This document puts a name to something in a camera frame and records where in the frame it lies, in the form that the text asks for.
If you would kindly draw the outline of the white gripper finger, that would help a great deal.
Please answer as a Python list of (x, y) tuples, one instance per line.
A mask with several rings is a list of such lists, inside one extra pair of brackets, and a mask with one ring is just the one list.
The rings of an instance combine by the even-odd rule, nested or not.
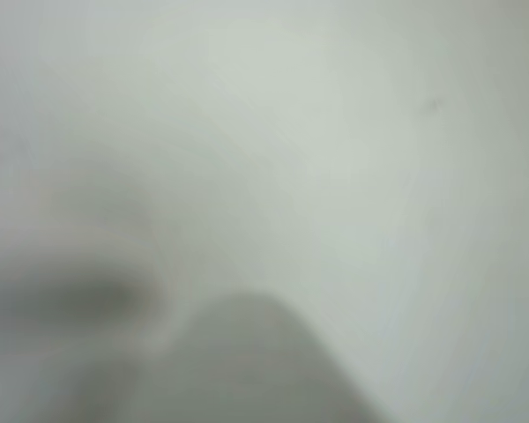
[(241, 293), (193, 317), (158, 363), (154, 422), (385, 422), (285, 302)]

